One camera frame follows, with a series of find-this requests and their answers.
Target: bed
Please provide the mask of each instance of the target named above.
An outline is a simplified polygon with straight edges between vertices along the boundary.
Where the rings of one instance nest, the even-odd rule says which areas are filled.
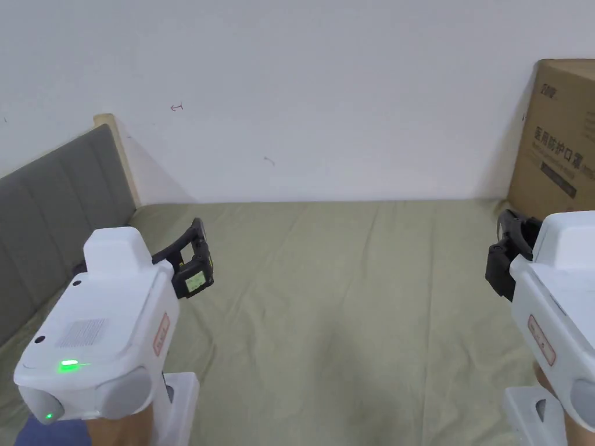
[[[502,392],[534,377],[507,302],[483,279],[500,202],[139,206],[115,121],[96,124],[80,138],[103,128],[89,144],[120,161],[113,225],[138,228],[155,252],[205,222],[215,285],[181,301],[165,368],[201,382],[190,444],[516,444]],[[0,444],[27,417],[14,365],[60,292],[0,331]]]

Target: white robotic arm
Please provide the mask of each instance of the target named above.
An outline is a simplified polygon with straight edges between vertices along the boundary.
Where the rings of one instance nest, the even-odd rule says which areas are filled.
[[[524,226],[527,220],[505,212],[512,223],[490,248],[486,278],[512,300],[512,316],[557,398],[542,387],[508,388],[503,406],[524,444],[566,445],[564,410],[595,432],[595,212],[548,216],[531,253],[515,239],[533,244],[533,222]],[[506,255],[513,258],[509,283],[494,267]]]
[[[165,257],[181,259],[177,248],[159,260],[134,228],[93,232],[83,249],[88,272],[74,277],[14,372],[38,420],[121,419],[152,404],[152,444],[188,444],[198,380],[162,371],[180,314],[177,290],[188,297],[209,286],[212,263],[207,254],[174,266]]]

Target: blue fabric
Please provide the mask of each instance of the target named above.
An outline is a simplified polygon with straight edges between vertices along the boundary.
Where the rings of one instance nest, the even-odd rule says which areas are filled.
[[[82,420],[58,421],[45,426],[29,416],[14,446],[91,446],[91,438]]]

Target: speaker grille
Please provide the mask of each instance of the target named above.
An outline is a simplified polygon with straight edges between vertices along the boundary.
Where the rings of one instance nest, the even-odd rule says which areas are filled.
[[[87,319],[72,322],[64,330],[64,335],[58,340],[56,347],[88,347],[96,344],[101,340],[107,321],[107,319]]]

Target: red label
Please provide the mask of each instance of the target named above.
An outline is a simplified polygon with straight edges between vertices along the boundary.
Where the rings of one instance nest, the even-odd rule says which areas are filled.
[[[543,353],[543,356],[546,358],[547,363],[550,366],[553,366],[554,362],[556,362],[556,352],[552,348],[552,345],[548,342],[546,336],[543,334],[543,330],[541,330],[541,327],[533,315],[529,316],[527,327],[529,327],[529,331],[535,338],[535,342],[537,342],[537,345]]]
[[[161,319],[159,330],[157,330],[157,334],[155,335],[155,340],[153,341],[153,351],[157,356],[161,354],[161,349],[163,348],[163,344],[165,343],[165,338],[169,329],[170,319],[167,316],[167,313],[165,313],[163,315],[163,319]]]

